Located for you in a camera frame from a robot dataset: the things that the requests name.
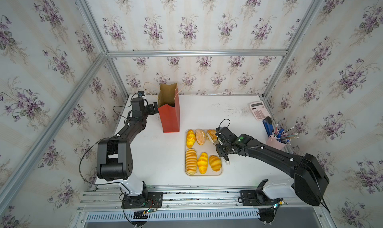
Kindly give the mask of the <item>round yellow striped bread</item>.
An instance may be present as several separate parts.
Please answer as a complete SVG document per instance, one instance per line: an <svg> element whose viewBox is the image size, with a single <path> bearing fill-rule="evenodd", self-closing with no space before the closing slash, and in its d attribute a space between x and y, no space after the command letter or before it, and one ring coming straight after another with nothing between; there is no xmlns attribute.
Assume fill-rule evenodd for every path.
<svg viewBox="0 0 383 228"><path fill-rule="evenodd" d="M215 155L211 155L209 157L209 165L213 171L218 172L222 168L221 159Z"/></svg>

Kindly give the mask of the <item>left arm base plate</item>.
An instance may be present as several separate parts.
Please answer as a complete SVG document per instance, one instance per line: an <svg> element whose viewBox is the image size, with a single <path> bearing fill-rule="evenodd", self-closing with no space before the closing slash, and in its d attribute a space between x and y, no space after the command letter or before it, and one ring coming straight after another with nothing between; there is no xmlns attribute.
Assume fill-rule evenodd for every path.
<svg viewBox="0 0 383 228"><path fill-rule="evenodd" d="M163 202L163 192L148 192L139 196L123 195L123 209L151 209L161 208Z"/></svg>

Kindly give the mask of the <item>pens in holder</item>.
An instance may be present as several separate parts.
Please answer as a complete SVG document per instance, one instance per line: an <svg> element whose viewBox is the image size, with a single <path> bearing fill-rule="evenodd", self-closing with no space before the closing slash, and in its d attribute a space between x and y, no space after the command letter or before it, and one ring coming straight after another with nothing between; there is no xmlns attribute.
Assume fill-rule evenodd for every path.
<svg viewBox="0 0 383 228"><path fill-rule="evenodd" d="M291 127L289 129L279 129L273 133L274 138L283 144L288 144L292 139L298 139L299 133L295 132L295 127Z"/></svg>

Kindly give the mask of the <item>long ridged yellow bread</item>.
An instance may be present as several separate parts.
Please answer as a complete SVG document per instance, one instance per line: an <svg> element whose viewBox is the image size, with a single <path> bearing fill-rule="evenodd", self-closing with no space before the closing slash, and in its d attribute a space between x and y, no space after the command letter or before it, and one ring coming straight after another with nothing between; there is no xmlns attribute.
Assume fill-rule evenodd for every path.
<svg viewBox="0 0 383 228"><path fill-rule="evenodd" d="M186 151L186 173L188 175L194 175L197 171L197 155L196 151L192 148Z"/></svg>

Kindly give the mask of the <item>pink pen holder cup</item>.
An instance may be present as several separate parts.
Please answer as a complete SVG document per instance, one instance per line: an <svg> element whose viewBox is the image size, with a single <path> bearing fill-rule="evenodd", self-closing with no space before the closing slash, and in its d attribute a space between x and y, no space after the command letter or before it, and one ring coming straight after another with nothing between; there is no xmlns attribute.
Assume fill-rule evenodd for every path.
<svg viewBox="0 0 383 228"><path fill-rule="evenodd" d="M266 145L272 148L283 150L283 148L287 145L286 143L279 142L274 135L270 135L268 140L266 141Z"/></svg>

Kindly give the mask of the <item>white metal tongs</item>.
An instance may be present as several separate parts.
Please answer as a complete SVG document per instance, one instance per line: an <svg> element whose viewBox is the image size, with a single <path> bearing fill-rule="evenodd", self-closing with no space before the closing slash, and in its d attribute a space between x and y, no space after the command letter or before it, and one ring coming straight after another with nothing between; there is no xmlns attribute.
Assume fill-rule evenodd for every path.
<svg viewBox="0 0 383 228"><path fill-rule="evenodd" d="M210 139L210 141L215 146L215 150L216 150L218 156L223 158L225 160L225 163L227 165L229 165L230 161L228 158L228 154L226 152L226 147L222 143L220 143L218 139L216 139L216 140Z"/></svg>

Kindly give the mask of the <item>aluminium frame rail base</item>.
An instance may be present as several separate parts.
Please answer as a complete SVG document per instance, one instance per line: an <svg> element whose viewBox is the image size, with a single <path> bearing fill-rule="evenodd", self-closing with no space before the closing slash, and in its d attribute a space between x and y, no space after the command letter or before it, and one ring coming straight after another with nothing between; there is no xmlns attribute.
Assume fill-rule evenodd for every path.
<svg viewBox="0 0 383 228"><path fill-rule="evenodd" d="M228 209L241 208L238 202L242 190L255 187L207 187L207 186L148 186L149 192L162 192L162 210ZM116 186L97 187L80 196L77 211L121 210L120 189Z"/></svg>

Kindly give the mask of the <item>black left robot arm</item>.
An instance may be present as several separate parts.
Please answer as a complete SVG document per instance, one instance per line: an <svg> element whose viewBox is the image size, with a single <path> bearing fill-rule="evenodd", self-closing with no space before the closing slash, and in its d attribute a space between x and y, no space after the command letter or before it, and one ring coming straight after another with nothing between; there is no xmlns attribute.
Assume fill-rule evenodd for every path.
<svg viewBox="0 0 383 228"><path fill-rule="evenodd" d="M140 196L145 183L133 173L131 143L146 128L148 116L159 110L157 102L149 104L142 97L133 98L130 107L122 129L97 144L97 177L119 185L130 196Z"/></svg>

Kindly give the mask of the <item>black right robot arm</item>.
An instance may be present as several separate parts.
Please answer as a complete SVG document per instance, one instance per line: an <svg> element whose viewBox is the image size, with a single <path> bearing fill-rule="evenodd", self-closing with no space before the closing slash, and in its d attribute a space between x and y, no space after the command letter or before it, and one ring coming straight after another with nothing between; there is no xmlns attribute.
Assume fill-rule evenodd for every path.
<svg viewBox="0 0 383 228"><path fill-rule="evenodd" d="M293 190L298 198L311 206L319 206L329 185L329 178L317 158L287 153L241 134L236 136L227 127L216 129L216 151L228 161L228 155L250 157L279 169L294 179Z"/></svg>

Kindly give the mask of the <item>red paper bag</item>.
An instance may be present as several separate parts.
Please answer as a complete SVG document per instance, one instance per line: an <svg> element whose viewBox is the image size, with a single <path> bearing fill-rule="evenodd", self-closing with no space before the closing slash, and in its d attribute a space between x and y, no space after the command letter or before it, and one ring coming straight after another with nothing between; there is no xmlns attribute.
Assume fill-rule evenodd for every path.
<svg viewBox="0 0 383 228"><path fill-rule="evenodd" d="M164 133L180 131L180 100L178 84L161 84L158 95L159 115Z"/></svg>

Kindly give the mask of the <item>golden knotted bread roll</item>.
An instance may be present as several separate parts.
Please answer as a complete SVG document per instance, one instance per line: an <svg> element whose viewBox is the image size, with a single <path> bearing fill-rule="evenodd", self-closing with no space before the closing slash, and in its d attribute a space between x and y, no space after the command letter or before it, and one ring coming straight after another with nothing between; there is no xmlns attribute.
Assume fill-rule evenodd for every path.
<svg viewBox="0 0 383 228"><path fill-rule="evenodd" d="M207 130L206 136L209 138L210 142L216 143L217 142L217 136L215 130Z"/></svg>

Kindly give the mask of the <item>pale seeded oval bread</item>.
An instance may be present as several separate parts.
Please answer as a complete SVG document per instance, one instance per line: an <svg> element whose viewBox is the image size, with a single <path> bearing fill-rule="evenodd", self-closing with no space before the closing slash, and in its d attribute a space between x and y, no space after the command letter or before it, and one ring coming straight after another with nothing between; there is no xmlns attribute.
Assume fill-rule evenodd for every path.
<svg viewBox="0 0 383 228"><path fill-rule="evenodd" d="M196 141L198 143L198 145L202 146L205 144L205 141L206 141L206 133L204 130L202 129L197 129L195 131L195 136L196 136Z"/></svg>

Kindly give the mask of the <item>pink calculator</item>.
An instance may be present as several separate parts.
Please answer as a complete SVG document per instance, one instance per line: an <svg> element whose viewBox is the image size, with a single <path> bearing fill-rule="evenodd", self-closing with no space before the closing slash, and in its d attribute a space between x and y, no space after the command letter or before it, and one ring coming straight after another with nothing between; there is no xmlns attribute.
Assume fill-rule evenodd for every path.
<svg viewBox="0 0 383 228"><path fill-rule="evenodd" d="M270 114L263 101L253 102L249 105L250 111L257 121L262 121L269 117Z"/></svg>

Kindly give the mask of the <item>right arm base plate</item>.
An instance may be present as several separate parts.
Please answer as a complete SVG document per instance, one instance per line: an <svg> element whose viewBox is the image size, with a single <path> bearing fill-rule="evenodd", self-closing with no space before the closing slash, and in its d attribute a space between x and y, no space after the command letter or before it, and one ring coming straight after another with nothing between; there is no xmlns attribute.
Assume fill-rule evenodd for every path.
<svg viewBox="0 0 383 228"><path fill-rule="evenodd" d="M240 191L240 196L237 199L239 203L242 203L243 206L279 206L283 199L270 199L268 198L263 191L256 190L242 190Z"/></svg>

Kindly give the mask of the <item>blue stapler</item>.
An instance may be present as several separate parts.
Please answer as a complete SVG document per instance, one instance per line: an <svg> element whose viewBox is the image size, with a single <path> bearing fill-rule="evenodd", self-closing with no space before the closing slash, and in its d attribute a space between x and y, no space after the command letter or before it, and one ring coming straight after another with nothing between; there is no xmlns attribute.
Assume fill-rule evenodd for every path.
<svg viewBox="0 0 383 228"><path fill-rule="evenodd" d="M264 125L267 136L270 137L271 135L273 135L274 134L274 127L273 127L271 117L269 117L269 116L265 117L265 119L262 120L262 123Z"/></svg>

